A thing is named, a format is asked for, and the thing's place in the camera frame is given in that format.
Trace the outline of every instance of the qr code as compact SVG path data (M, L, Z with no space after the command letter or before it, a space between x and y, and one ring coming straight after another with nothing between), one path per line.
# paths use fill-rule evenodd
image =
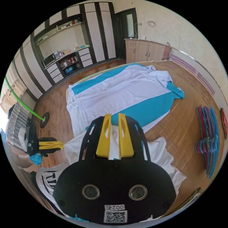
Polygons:
M128 211L105 211L104 223L126 223Z

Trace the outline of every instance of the white t-shirt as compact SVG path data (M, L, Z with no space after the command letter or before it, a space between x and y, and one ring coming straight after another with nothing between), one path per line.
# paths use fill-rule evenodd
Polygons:
M60 176L60 174L63 172L65 168L67 168L69 164L67 162L61 163L57 166L54 166L52 168L39 168L38 172L36 173L36 182L41 190L41 192L45 195L46 198L48 198L60 211L58 204L56 203L55 199L53 198L52 194L54 191L54 187L56 185L56 182Z

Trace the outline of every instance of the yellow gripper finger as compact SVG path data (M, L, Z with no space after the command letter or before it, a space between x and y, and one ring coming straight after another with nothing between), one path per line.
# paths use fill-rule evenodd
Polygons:
M104 121L100 133L100 138L97 146L96 155L98 157L109 158L110 147L110 132L111 132L111 114L104 116Z

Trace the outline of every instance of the wooden floor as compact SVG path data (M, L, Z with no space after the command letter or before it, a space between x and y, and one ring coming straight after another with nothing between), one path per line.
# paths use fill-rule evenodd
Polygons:
M73 138L70 115L66 109L66 89L68 85L92 75L96 72L125 64L124 60L115 60L104 63L82 73L79 73L60 84L35 108L35 112L42 115L50 112L50 120L44 129L37 128L38 137L54 137L66 143ZM174 84L184 93L184 99L174 100L170 113L145 135L149 142L158 137L166 139L167 151L174 157L172 165L178 168L187 178L180 186L179 194L169 209L169 212L181 205L198 187L206 190L211 180L206 177L203 155L195 152L195 143L200 139L200 122L196 107L198 105L211 105L216 113L220 131L220 154L217 169L222 157L224 136L219 117L219 109L206 88L187 70L171 61L153 62L157 70L168 71ZM43 158L42 167L52 167L66 159L65 152L57 151Z

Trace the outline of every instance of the door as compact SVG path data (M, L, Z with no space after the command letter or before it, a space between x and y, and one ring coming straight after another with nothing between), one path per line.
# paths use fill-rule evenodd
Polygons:
M135 62L136 40L126 40L126 63Z
M135 62L145 62L148 56L148 45L138 44L136 46Z
M135 8L116 14L119 39L119 56L126 59L126 44L124 39L138 38L138 21Z
M164 54L165 46L158 43L149 42L147 61L161 61Z

